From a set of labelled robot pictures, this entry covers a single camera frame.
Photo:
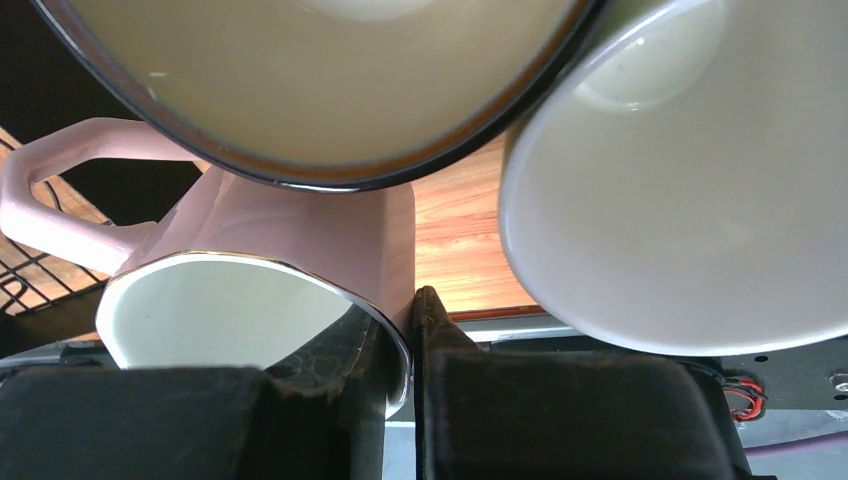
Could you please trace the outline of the pink ceramic mug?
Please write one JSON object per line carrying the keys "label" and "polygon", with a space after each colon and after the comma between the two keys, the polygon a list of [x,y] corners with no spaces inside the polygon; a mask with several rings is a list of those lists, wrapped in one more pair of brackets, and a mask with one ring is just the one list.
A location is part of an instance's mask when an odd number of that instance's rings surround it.
{"label": "pink ceramic mug", "polygon": [[129,226],[35,198],[36,183],[106,158],[196,162],[144,122],[81,121],[4,160],[1,230],[108,276],[95,328],[120,368],[267,368],[345,314],[362,314],[381,323],[396,348],[386,411],[404,405],[415,287],[410,185],[318,193],[210,167],[162,220]]}

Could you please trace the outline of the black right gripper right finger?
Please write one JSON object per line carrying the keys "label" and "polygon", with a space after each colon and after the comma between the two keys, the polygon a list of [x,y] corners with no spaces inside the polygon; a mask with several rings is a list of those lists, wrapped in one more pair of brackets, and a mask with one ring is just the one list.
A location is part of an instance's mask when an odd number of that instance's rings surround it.
{"label": "black right gripper right finger", "polygon": [[711,359],[491,352],[413,300],[420,479],[749,479]]}

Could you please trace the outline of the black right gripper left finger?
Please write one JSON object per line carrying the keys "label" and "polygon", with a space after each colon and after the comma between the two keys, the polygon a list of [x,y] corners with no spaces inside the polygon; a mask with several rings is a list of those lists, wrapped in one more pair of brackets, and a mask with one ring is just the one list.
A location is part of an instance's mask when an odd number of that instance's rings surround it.
{"label": "black right gripper left finger", "polygon": [[386,335],[349,312],[265,371],[120,371],[94,341],[1,364],[5,479],[376,479]]}

